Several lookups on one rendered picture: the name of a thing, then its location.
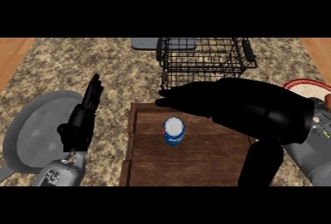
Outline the round grey plate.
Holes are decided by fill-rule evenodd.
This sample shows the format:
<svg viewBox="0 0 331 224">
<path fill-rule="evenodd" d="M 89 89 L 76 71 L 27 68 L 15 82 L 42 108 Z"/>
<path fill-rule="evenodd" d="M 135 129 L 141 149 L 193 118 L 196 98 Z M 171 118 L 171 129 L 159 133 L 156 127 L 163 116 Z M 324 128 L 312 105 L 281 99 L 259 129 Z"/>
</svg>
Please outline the round grey plate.
<svg viewBox="0 0 331 224">
<path fill-rule="evenodd" d="M 82 101 L 82 94 L 60 90 L 41 95 L 24 106 L 5 133 L 0 183 L 17 172 L 39 174 L 54 160 L 69 158 L 58 126 L 69 122 Z"/>
</svg>

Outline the red rimmed round placemat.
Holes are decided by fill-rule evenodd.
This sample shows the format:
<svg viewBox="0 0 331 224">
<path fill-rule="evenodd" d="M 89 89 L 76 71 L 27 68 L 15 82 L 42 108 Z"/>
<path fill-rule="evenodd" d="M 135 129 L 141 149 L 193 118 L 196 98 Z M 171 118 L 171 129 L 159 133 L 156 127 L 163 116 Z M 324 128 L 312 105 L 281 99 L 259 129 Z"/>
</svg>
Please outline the red rimmed round placemat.
<svg viewBox="0 0 331 224">
<path fill-rule="evenodd" d="M 315 97 L 321 100 L 331 94 L 331 87 L 318 80 L 295 79 L 284 84 L 284 88 L 307 98 Z"/>
</svg>

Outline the blue can with white top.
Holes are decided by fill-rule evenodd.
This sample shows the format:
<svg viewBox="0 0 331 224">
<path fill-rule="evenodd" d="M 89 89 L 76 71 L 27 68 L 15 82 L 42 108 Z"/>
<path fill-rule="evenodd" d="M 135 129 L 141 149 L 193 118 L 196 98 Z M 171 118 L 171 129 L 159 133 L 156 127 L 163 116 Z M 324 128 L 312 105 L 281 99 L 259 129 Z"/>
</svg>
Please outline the blue can with white top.
<svg viewBox="0 0 331 224">
<path fill-rule="evenodd" d="M 178 146 L 182 143 L 187 132 L 184 120 L 174 116 L 163 123 L 163 137 L 168 145 Z"/>
</svg>

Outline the grey flat rectangular object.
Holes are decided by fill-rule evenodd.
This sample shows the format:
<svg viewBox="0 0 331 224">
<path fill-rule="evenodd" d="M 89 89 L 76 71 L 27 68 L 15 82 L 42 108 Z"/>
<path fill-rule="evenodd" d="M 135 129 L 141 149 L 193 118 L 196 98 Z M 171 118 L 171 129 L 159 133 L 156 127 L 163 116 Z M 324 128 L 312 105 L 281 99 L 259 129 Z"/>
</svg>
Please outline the grey flat rectangular object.
<svg viewBox="0 0 331 224">
<path fill-rule="evenodd" d="M 185 51 L 197 48 L 197 38 L 132 38 L 132 48 L 143 51 Z"/>
</svg>

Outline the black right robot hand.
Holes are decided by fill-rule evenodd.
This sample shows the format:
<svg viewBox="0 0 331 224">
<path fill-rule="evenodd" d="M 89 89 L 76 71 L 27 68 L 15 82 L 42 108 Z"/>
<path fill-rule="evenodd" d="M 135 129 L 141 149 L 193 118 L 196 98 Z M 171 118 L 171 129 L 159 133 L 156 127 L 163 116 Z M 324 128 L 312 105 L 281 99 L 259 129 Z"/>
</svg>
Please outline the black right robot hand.
<svg viewBox="0 0 331 224">
<path fill-rule="evenodd" d="M 163 89 L 156 105 L 203 116 L 258 139 L 245 160 L 239 186 L 270 186 L 284 162 L 284 146 L 307 141 L 314 101 L 264 81 L 222 78 Z"/>
</svg>

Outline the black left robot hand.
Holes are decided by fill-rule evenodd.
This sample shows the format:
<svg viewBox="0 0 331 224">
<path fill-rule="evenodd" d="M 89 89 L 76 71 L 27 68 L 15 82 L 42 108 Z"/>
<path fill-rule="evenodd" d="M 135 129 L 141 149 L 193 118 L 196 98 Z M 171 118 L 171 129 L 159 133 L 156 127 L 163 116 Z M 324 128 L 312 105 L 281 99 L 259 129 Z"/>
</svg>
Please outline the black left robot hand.
<svg viewBox="0 0 331 224">
<path fill-rule="evenodd" d="M 64 144 L 64 152 L 89 150 L 103 91 L 100 75 L 95 74 L 88 84 L 83 101 L 75 107 L 69 122 L 63 123 L 57 128 Z"/>
</svg>

